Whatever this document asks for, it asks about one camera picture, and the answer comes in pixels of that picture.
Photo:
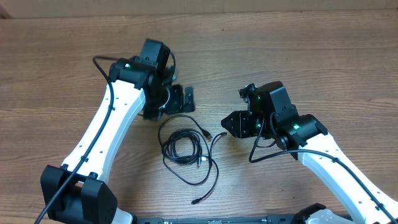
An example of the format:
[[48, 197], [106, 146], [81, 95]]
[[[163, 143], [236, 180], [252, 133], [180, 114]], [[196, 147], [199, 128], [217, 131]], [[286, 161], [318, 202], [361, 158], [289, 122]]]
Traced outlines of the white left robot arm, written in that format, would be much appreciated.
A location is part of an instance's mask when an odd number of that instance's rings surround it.
[[114, 58], [104, 72], [106, 91], [85, 134], [59, 167], [47, 166], [40, 184], [44, 216], [62, 223], [136, 223], [137, 218], [118, 207], [108, 187], [117, 151], [134, 118], [157, 121], [165, 114], [195, 109], [193, 89], [175, 85], [176, 66], [171, 50], [147, 39], [140, 55]]

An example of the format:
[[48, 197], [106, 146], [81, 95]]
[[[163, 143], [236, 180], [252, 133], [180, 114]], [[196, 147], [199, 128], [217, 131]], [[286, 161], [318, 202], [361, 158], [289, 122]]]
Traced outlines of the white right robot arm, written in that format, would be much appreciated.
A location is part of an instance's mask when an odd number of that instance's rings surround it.
[[311, 114], [299, 115], [280, 81], [239, 90], [246, 110], [234, 111], [221, 125], [235, 138], [273, 139], [280, 150], [249, 157], [257, 163], [290, 154], [309, 168], [340, 201], [350, 219], [315, 204], [295, 215], [295, 223], [397, 223], [397, 201], [376, 187], [343, 153], [327, 128]]

